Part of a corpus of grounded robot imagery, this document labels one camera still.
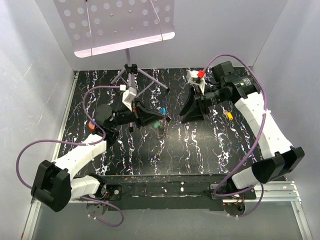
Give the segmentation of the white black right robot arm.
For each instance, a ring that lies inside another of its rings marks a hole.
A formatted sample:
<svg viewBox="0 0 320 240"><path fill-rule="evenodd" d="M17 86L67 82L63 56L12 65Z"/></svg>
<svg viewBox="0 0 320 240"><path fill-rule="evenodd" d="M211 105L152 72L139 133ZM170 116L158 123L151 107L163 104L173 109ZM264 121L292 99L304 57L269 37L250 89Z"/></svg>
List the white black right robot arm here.
<svg viewBox="0 0 320 240"><path fill-rule="evenodd" d="M180 116L183 124L204 120L210 107L231 101L245 118L255 135L252 149L260 147L263 159L242 171L233 170L213 190L215 197L237 199L254 185L266 184L291 173L305 156L279 129L257 80L252 75L239 75L230 61L212 68L214 83L206 87L205 72L188 70L189 93Z"/></svg>

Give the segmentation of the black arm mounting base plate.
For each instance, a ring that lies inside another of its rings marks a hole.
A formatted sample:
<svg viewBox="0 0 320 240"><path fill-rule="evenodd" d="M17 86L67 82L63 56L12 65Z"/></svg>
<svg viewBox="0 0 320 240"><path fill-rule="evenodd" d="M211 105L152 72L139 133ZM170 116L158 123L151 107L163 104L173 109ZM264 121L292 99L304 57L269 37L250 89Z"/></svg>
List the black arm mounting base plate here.
<svg viewBox="0 0 320 240"><path fill-rule="evenodd" d="M223 211L212 196L223 174L94 175L106 187L107 201L121 210Z"/></svg>

